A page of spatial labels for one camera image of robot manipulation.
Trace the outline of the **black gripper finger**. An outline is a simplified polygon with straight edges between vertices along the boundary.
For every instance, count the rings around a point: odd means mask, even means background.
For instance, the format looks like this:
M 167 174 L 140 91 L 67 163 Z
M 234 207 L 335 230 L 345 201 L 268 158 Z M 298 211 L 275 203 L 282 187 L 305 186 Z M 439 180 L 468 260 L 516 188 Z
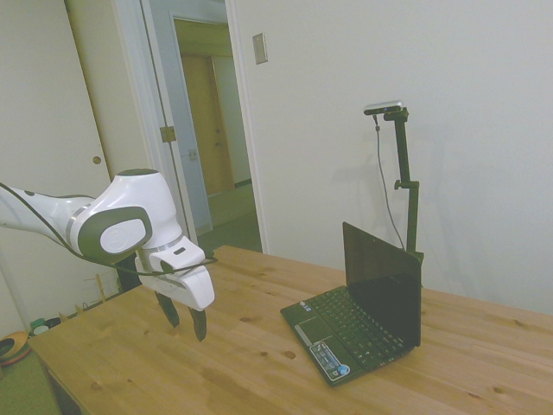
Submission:
M 173 328 L 176 328 L 180 325 L 180 317 L 178 314 L 178 311 L 175 308 L 175 305 L 173 303 L 173 300 L 170 297 L 167 297 L 163 295 L 160 292 L 155 292 L 156 299 L 162 308 L 162 311 L 166 318 L 168 319 L 168 322 L 171 324 Z
M 189 308 L 189 313 L 194 324 L 194 333 L 199 342 L 202 342 L 207 336 L 207 314 L 204 310 Z

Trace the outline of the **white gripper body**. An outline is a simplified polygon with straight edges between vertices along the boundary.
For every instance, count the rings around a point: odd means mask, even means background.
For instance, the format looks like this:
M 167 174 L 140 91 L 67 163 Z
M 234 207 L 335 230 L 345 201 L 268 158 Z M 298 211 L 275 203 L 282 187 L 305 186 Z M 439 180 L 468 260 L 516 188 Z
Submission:
M 135 266 L 146 287 L 194 310 L 204 310 L 215 298 L 212 280 L 204 265 L 171 264 L 150 255 L 149 261 L 137 256 Z

